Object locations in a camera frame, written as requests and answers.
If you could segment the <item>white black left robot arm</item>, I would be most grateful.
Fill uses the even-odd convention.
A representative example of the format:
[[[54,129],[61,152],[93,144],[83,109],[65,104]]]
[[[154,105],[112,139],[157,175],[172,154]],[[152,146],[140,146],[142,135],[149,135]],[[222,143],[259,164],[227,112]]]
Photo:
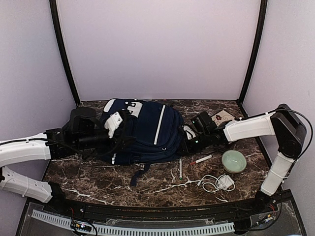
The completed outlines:
[[[0,188],[5,191],[49,203],[58,214],[69,211],[60,186],[16,173],[8,166],[33,160],[62,158],[75,153],[84,155],[87,149],[109,147],[110,154],[124,145],[125,138],[117,131],[126,127],[127,112],[118,110],[107,115],[105,121],[97,119],[96,111],[79,107],[70,113],[69,121],[62,128],[46,130],[34,136],[2,141],[0,143]]]

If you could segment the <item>navy blue student backpack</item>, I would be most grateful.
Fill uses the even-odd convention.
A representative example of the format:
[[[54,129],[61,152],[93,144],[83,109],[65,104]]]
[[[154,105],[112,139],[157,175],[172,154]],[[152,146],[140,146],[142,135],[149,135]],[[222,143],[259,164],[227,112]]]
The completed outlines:
[[[137,185],[138,177],[146,173],[151,164],[180,158],[178,151],[184,139],[184,119],[179,111],[154,101],[113,98],[103,108],[101,124],[104,126],[115,112],[120,113],[123,122],[114,135],[133,136],[135,142],[123,150],[106,155],[110,148],[106,141],[97,149],[97,154],[101,160],[112,165],[144,164],[144,168],[131,178],[131,186]]]

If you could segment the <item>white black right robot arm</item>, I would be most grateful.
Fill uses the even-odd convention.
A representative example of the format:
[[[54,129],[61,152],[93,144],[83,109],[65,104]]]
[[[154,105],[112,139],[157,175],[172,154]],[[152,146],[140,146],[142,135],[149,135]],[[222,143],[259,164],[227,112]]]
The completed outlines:
[[[226,145],[245,139],[274,137],[278,149],[268,174],[255,194],[251,209],[262,213],[269,207],[273,195],[289,177],[294,165],[310,147],[314,129],[302,113],[287,104],[250,117],[238,117],[216,124],[202,112],[184,124],[183,151],[197,153],[206,147]]]

